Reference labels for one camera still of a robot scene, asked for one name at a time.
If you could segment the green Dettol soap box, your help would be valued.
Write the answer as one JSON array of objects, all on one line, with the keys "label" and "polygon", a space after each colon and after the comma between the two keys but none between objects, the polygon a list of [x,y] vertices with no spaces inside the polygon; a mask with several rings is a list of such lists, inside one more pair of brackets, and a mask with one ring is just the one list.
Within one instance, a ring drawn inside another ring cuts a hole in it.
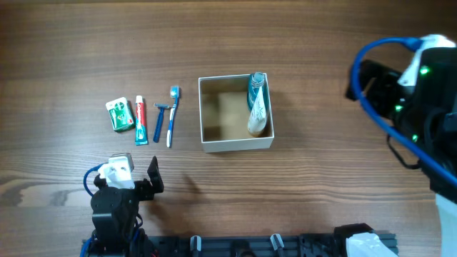
[{"label": "green Dettol soap box", "polygon": [[106,109],[115,132],[128,131],[135,126],[135,118],[131,112],[130,103],[125,97],[107,102]]}]

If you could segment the white leaf-print lotion tube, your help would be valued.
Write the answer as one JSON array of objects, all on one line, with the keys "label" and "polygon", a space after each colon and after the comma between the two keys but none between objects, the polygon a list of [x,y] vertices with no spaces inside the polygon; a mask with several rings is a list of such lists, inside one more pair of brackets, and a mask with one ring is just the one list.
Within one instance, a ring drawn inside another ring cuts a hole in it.
[{"label": "white leaf-print lotion tube", "polygon": [[267,122],[266,107],[263,98],[263,88],[260,87],[253,103],[248,120],[248,132],[255,137],[260,136]]}]

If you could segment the blue mouthwash bottle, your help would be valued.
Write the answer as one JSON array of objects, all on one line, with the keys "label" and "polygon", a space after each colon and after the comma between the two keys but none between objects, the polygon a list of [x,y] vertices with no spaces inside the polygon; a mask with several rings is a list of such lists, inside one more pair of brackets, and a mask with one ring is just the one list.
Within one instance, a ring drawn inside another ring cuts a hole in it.
[{"label": "blue mouthwash bottle", "polygon": [[258,95],[259,89],[265,84],[265,76],[261,72],[255,72],[250,75],[248,80],[247,104],[249,111],[252,110],[254,101]]}]

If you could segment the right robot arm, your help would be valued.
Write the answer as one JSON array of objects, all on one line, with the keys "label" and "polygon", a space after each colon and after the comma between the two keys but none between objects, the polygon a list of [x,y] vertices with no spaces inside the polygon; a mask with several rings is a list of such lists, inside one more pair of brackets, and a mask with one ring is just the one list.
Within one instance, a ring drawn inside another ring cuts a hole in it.
[{"label": "right robot arm", "polygon": [[370,59],[351,69],[361,93],[389,128],[456,176],[456,48],[433,47],[400,72]]}]

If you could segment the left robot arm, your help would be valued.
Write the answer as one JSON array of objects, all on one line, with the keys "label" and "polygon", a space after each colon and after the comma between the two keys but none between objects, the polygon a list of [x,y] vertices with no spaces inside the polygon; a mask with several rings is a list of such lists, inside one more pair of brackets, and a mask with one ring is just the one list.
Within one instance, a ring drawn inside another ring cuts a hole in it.
[{"label": "left robot arm", "polygon": [[85,173],[83,185],[91,197],[95,229],[81,247],[80,257],[158,256],[139,214],[140,202],[164,192],[157,158],[149,164],[148,178],[134,181],[133,169],[131,154],[119,153]]}]

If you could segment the blue disposable razor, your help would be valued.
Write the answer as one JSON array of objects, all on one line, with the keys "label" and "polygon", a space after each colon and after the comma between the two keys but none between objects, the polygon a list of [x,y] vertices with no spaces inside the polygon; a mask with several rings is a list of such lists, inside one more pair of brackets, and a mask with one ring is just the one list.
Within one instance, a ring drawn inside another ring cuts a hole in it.
[{"label": "blue disposable razor", "polygon": [[164,112],[165,110],[169,110],[171,107],[167,104],[154,104],[154,106],[159,109],[159,114],[156,120],[156,128],[154,131],[153,141],[158,143],[160,139],[162,123],[164,120]]}]

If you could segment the Colgate toothpaste tube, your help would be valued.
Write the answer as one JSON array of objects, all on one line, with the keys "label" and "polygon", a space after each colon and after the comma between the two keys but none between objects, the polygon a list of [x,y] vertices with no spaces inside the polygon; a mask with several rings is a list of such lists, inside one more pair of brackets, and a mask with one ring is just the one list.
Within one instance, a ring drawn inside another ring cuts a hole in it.
[{"label": "Colgate toothpaste tube", "polygon": [[148,136],[146,131],[145,122],[145,105],[143,96],[136,97],[136,138],[135,144],[137,146],[148,144]]}]

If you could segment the blue white toothbrush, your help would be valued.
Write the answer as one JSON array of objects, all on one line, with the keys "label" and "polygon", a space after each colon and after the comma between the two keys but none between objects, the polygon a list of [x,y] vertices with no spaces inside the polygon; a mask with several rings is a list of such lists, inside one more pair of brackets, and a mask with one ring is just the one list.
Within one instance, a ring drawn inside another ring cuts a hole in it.
[{"label": "blue white toothbrush", "polygon": [[173,135],[173,129],[174,129],[174,120],[175,120],[176,110],[177,110],[178,105],[179,105],[179,98],[180,98],[180,88],[179,88],[179,86],[172,86],[171,87],[170,96],[174,100],[174,104],[171,107],[170,116],[169,116],[169,127],[168,127],[167,138],[166,138],[166,146],[168,148],[171,148],[172,135]]}]

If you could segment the white open cardboard box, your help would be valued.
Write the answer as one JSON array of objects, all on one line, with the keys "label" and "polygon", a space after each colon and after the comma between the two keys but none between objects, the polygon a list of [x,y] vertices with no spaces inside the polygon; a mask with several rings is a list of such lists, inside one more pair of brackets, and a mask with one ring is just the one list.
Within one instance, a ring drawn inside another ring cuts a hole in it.
[{"label": "white open cardboard box", "polygon": [[199,78],[201,144],[206,153],[270,148],[275,133],[268,88],[263,74],[267,110],[266,127],[258,136],[248,132],[250,74]]}]

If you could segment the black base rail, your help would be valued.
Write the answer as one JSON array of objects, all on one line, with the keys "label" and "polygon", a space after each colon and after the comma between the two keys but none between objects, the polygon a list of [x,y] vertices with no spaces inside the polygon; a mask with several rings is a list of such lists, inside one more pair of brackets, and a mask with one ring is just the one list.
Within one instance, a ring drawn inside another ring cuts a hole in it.
[{"label": "black base rail", "polygon": [[312,256],[397,256],[396,236],[387,233],[305,233],[299,236],[222,237],[144,235],[120,249],[109,250],[95,238],[84,241],[81,256],[158,257],[312,257]]}]

